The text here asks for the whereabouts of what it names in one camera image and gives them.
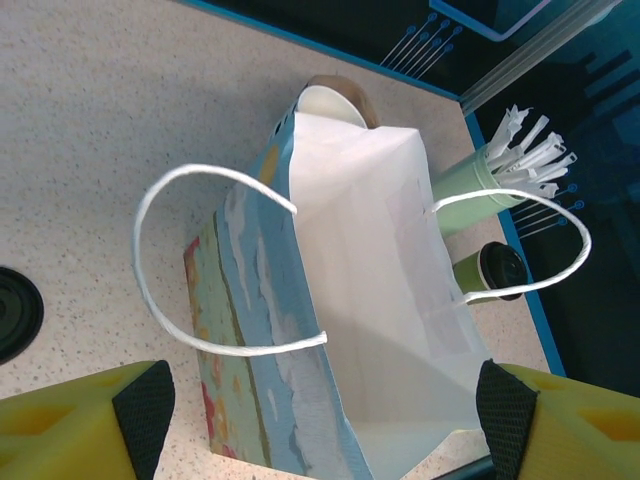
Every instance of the paper bag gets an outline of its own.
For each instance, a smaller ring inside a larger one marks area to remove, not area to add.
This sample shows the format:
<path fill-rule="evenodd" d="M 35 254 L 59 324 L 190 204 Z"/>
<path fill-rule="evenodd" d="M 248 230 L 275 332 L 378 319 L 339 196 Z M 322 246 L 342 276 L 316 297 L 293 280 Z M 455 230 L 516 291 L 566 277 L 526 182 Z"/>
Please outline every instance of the paper bag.
<path fill-rule="evenodd" d="M 321 479 L 398 479 L 476 429 L 489 358 L 455 283 L 414 129 L 290 112 L 185 253 L 196 336 L 326 348 L 198 352 L 213 452 Z"/>

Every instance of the black cup lid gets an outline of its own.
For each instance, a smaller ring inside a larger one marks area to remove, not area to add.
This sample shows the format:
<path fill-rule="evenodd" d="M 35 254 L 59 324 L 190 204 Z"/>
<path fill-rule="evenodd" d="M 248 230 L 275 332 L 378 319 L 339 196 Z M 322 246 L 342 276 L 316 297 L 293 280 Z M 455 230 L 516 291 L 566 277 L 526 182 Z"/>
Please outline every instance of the black cup lid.
<path fill-rule="evenodd" d="M 480 268 L 487 285 L 492 290 L 498 288 L 526 285 L 527 267 L 522 257 L 509 245 L 491 242 L 480 251 Z M 522 294 L 500 297 L 502 300 L 515 300 Z"/>
<path fill-rule="evenodd" d="M 42 326 L 44 304 L 24 275 L 0 267 L 0 365 L 22 353 Z"/>

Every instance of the green cup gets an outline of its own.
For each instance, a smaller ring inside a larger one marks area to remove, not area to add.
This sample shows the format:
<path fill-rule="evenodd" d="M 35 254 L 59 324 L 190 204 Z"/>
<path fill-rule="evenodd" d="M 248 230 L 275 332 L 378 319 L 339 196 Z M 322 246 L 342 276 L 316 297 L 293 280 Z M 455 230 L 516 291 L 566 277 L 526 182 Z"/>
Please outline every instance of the green cup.
<path fill-rule="evenodd" d="M 522 257 L 512 247 L 500 242 L 488 243 L 480 251 L 460 260 L 453 266 L 453 275 L 462 293 L 525 285 L 528 280 Z M 518 293 L 498 298 L 511 301 L 521 295 Z M 470 303 L 491 300 L 495 298 L 483 298 Z"/>
<path fill-rule="evenodd" d="M 461 193 L 500 188 L 500 184 L 487 167 L 485 150 L 486 146 L 436 178 L 432 185 L 434 201 Z M 448 237 L 523 201 L 523 198 L 498 194 L 470 198 L 444 206 L 437 213 L 440 233 L 443 237 Z"/>

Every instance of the countertop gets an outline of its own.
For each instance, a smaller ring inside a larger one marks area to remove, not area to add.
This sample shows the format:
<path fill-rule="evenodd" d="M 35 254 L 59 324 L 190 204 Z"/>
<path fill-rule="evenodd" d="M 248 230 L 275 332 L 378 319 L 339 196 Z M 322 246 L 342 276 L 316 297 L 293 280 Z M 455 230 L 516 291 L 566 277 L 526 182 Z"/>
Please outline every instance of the countertop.
<path fill-rule="evenodd" d="M 294 478 L 208 451 L 196 353 L 156 324 L 131 272 L 137 202 L 182 163 L 246 169 L 316 73 L 352 78 L 384 124 L 418 128 L 432 174 L 472 151 L 458 104 L 164 0 L 7 0 L 0 22 L 0 263 L 36 283 L 46 310 L 31 347 L 0 366 L 0 397 L 166 359 L 177 399 L 158 480 Z M 228 187 L 177 182 L 145 222 L 151 289 L 183 328 L 182 252 Z M 503 238 L 493 218 L 448 247 L 455 260 Z M 473 311 L 496 360 L 547 370 L 524 300 Z M 471 457 L 486 448 L 472 443 Z M 452 468 L 440 457 L 413 476 Z"/>

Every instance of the bag handle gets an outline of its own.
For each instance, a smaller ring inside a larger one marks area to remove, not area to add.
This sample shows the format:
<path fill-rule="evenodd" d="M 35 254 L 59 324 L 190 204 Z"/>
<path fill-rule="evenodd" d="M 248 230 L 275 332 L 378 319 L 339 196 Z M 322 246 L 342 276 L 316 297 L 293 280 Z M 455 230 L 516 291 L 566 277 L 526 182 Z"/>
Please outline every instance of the bag handle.
<path fill-rule="evenodd" d="M 292 352 L 294 350 L 302 350 L 304 348 L 315 347 L 317 345 L 327 343 L 326 332 L 321 332 L 315 337 L 299 340 L 297 342 L 287 343 L 284 345 L 271 345 L 264 347 L 218 345 L 215 343 L 207 342 L 200 338 L 195 338 L 183 332 L 162 313 L 156 302 L 153 300 L 151 293 L 149 292 L 147 281 L 145 279 L 144 272 L 142 271 L 142 262 L 140 260 L 140 232 L 142 230 L 142 221 L 144 220 L 144 217 L 146 216 L 147 211 L 151 206 L 151 202 L 153 202 L 153 199 L 156 197 L 156 195 L 158 195 L 158 193 L 160 193 L 160 191 L 164 187 L 166 187 L 169 183 L 171 183 L 178 177 L 184 177 L 196 173 L 206 173 L 208 175 L 230 178 L 270 198 L 278 205 L 286 208 L 289 212 L 291 212 L 292 215 L 295 215 L 298 211 L 293 203 L 291 203 L 285 197 L 273 191 L 266 185 L 263 185 L 255 178 L 252 178 L 244 173 L 231 170 L 229 168 L 218 167 L 214 165 L 187 164 L 174 168 L 173 170 L 165 173 L 155 184 L 151 186 L 151 188 L 149 188 L 147 193 L 140 201 L 138 210 L 136 211 L 135 221 L 133 223 L 133 234 L 131 238 L 133 273 L 135 274 L 136 281 L 138 282 L 138 287 L 140 288 L 140 292 L 142 293 L 142 298 L 151 311 L 151 314 L 160 323 L 160 325 L 162 325 L 162 327 L 177 340 L 181 341 L 182 343 L 186 343 L 187 345 L 190 345 L 194 348 L 197 348 L 198 350 L 219 355 L 229 355 L 233 357 L 256 357 L 259 355 Z"/>
<path fill-rule="evenodd" d="M 469 303 L 472 300 L 478 300 L 481 298 L 505 297 L 507 295 L 527 293 L 527 292 L 532 292 L 534 290 L 540 290 L 541 288 L 546 288 L 551 285 L 555 285 L 556 283 L 561 282 L 568 276 L 572 275 L 576 270 L 578 270 L 587 260 L 587 257 L 591 252 L 591 247 L 593 243 L 591 240 L 591 234 L 589 234 L 589 230 L 584 225 L 584 223 L 582 223 L 578 219 L 578 217 L 576 217 L 569 210 L 562 208 L 557 203 L 552 202 L 551 200 L 539 197 L 538 195 L 534 195 L 532 193 L 516 190 L 513 188 L 490 188 L 487 190 L 478 190 L 476 192 L 468 192 L 460 195 L 453 195 L 448 198 L 443 198 L 442 200 L 439 200 L 433 204 L 433 206 L 431 207 L 431 213 L 435 214 L 435 212 L 440 210 L 442 207 L 446 205 L 450 205 L 452 203 L 461 202 L 463 200 L 469 200 L 471 198 L 486 197 L 489 195 L 496 195 L 496 194 L 506 194 L 514 197 L 522 197 L 522 198 L 527 198 L 529 200 L 534 200 L 546 207 L 551 208 L 552 210 L 555 210 L 559 214 L 564 215 L 566 219 L 569 220 L 571 223 L 573 223 L 578 229 L 578 232 L 582 237 L 582 249 L 580 250 L 580 253 L 578 253 L 578 256 L 576 257 L 576 259 L 573 261 L 571 265 L 569 265 L 567 268 L 562 270 L 560 273 L 557 273 L 556 275 L 552 276 L 551 278 L 548 278 L 546 280 L 541 280 L 539 282 L 535 282 L 530 285 L 518 285 L 515 287 L 499 288 L 497 290 L 487 290 L 484 292 L 468 292 L 464 296 L 465 303 Z"/>

